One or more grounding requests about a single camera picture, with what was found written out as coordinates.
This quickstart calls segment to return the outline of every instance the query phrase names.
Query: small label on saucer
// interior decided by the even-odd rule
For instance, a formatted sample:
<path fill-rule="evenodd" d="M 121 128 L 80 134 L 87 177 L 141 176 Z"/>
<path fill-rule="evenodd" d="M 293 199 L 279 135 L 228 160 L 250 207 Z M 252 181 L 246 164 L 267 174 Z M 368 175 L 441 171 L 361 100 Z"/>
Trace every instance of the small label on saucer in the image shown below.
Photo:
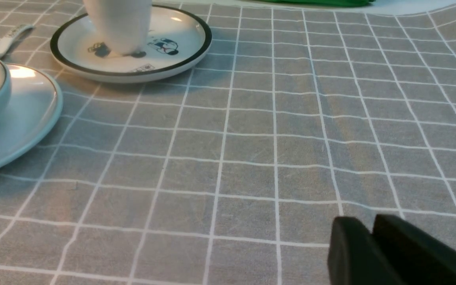
<path fill-rule="evenodd" d="M 131 70 L 130 72 L 146 72 L 146 71 L 151 71 L 155 70 L 156 68 L 152 66 L 150 63 L 147 63 L 146 65 L 142 65 L 141 67 L 135 68 L 134 70 Z"/>

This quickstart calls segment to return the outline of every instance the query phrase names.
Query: saucer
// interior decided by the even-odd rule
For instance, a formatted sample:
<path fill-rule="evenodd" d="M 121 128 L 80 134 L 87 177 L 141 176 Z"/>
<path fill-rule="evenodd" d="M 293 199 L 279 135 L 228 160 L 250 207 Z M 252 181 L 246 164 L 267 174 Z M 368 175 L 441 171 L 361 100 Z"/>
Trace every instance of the saucer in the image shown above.
<path fill-rule="evenodd" d="M 63 108 L 62 92 L 54 79 L 22 65 L 7 66 L 11 98 L 0 119 L 0 167 L 41 141 Z"/>
<path fill-rule="evenodd" d="M 181 9 L 154 5 L 143 52 L 120 56 L 110 51 L 87 14 L 60 27 L 50 41 L 53 56 L 66 70 L 112 83 L 148 82 L 174 76 L 207 54 L 212 32 L 204 20 Z"/>

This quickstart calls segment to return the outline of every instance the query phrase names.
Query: green object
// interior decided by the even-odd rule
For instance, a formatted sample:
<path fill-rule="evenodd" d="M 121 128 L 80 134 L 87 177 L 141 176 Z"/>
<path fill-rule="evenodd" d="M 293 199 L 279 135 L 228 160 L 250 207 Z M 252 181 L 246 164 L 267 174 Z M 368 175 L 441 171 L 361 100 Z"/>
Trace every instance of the green object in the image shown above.
<path fill-rule="evenodd" d="M 340 7 L 362 7 L 367 6 L 374 0 L 260 0 L 266 2 L 287 2 L 294 4 L 313 4 L 325 6 L 340 6 Z"/>

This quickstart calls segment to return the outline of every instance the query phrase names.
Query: spoon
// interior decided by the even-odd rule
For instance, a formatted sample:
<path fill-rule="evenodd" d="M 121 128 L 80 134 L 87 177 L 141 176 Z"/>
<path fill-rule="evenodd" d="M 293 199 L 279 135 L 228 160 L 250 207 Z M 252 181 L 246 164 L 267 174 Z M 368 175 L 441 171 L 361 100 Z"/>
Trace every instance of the spoon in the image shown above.
<path fill-rule="evenodd" d="M 11 45 L 24 31 L 27 31 L 32 28 L 34 28 L 33 25 L 22 24 L 11 29 L 11 31 L 9 31 L 8 34 L 0 40 L 0 58 L 2 58 L 6 54 L 6 52 L 10 49 Z"/>

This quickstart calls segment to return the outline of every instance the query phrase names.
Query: gray tablecloth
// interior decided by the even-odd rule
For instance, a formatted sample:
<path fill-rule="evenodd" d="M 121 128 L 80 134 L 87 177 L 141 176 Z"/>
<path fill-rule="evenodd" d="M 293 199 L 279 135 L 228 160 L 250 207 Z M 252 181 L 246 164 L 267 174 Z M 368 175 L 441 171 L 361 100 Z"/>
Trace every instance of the gray tablecloth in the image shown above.
<path fill-rule="evenodd" d="M 0 37 L 37 25 L 5 61 L 65 98 L 0 169 L 0 284 L 327 284 L 337 215 L 393 213 L 456 249 L 456 6 L 181 7 L 212 27 L 205 60 L 120 86 L 50 54 L 79 0 L 0 1 Z"/>

